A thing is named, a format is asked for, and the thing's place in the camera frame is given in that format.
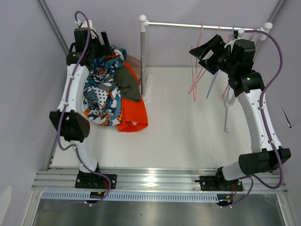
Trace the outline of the pink hanger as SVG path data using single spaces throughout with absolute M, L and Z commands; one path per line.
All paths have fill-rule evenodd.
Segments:
M 202 34 L 203 34 L 203 24 L 201 23 L 200 26 L 201 26 L 201 29 L 200 29 L 200 34 L 199 34 L 197 44 L 194 47 L 191 46 L 191 49 L 198 47 L 200 44 Z M 193 62 L 192 57 L 190 57 L 190 58 L 191 58 L 191 69 L 192 69 L 192 86 L 191 86 L 192 90 L 191 91 L 193 94 L 193 101 L 196 101 L 197 87 L 195 86 L 195 82 L 196 82 L 197 76 L 198 76 L 198 61 L 197 61 L 197 59 L 195 59 L 195 61 Z
M 227 38 L 226 38 L 226 43 L 228 43 L 228 42 L 230 42 L 231 40 L 233 40 L 234 39 L 234 25 L 232 26 L 232 31 L 231 31 L 231 33 L 229 33 L 228 34 L 228 36 L 227 36 Z M 252 34 L 249 34 L 248 35 L 248 37 L 247 37 L 247 39 L 248 40 L 252 40 L 253 39 L 253 36 L 254 36 L 254 34 L 252 33 Z M 228 97 L 229 96 L 229 92 L 230 92 L 230 86 L 229 86 L 229 84 L 226 86 L 226 88 L 225 88 L 225 90 L 224 90 L 224 93 L 223 93 L 223 95 L 222 95 L 222 99 L 224 99 L 225 97 Z
M 216 30 L 216 34 L 218 34 L 220 27 L 222 26 L 222 24 L 219 24 L 217 30 Z M 197 82 L 199 81 L 199 79 L 202 77 L 201 72 L 203 71 L 203 68 L 200 69 L 200 71 L 198 72 L 198 76 L 197 76 L 197 80 L 195 82 L 195 86 L 197 86 Z

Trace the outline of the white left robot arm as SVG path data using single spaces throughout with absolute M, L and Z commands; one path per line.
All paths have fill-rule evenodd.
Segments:
M 83 88 L 94 60 L 110 55 L 111 48 L 106 32 L 97 35 L 94 30 L 76 28 L 74 38 L 75 42 L 66 57 L 67 78 L 63 96 L 57 110 L 51 111 L 49 118 L 57 131 L 60 149 L 74 150 L 80 172 L 87 173 L 85 182 L 91 188 L 98 188 L 102 176 L 97 172 L 98 162 L 87 142 L 90 123 L 82 110 Z

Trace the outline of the dark teal shorts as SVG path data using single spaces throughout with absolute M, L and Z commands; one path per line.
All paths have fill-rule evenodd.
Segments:
M 121 48 L 120 51 L 124 57 L 124 61 L 126 61 L 127 60 L 127 51 L 124 48 Z

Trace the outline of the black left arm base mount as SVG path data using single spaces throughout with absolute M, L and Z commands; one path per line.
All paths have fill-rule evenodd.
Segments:
M 96 167 L 96 172 L 101 173 L 99 165 Z M 116 188 L 117 183 L 117 174 L 104 174 L 108 177 L 111 182 L 111 189 Z M 109 185 L 108 180 L 103 176 L 96 175 L 91 172 L 80 171 L 77 174 L 75 188 L 84 188 L 84 189 L 106 189 Z

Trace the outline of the olive green shorts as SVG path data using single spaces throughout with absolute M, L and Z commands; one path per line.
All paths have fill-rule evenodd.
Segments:
M 116 69 L 114 84 L 119 88 L 122 99 L 134 102 L 141 101 L 139 85 L 126 67 Z

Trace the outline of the patterned blue orange shorts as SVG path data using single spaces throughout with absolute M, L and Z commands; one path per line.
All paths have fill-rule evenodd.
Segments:
M 124 56 L 118 47 L 112 54 L 94 60 L 83 88 L 84 115 L 100 126 L 115 126 L 123 121 L 121 92 L 114 83 L 118 69 L 124 66 Z

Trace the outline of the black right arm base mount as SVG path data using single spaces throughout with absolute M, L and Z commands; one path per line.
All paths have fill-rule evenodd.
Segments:
M 194 181 L 200 185 L 201 191 L 238 191 L 242 192 L 243 185 L 238 179 L 225 180 L 222 176 L 199 176 Z

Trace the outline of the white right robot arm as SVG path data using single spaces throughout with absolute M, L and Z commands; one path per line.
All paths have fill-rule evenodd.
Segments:
M 265 184 L 267 188 L 277 189 L 284 179 L 283 164 L 291 157 L 290 149 L 282 147 L 269 117 L 265 99 L 268 87 L 252 69 L 255 52 L 251 40 L 225 43 L 220 35 L 189 51 L 211 74 L 218 71 L 227 74 L 228 84 L 242 106 L 249 128 L 252 153 L 240 155 L 237 162 L 217 170 L 214 183 L 220 190 L 231 186 L 233 180 L 257 178 L 258 173 L 279 170 L 278 184 Z

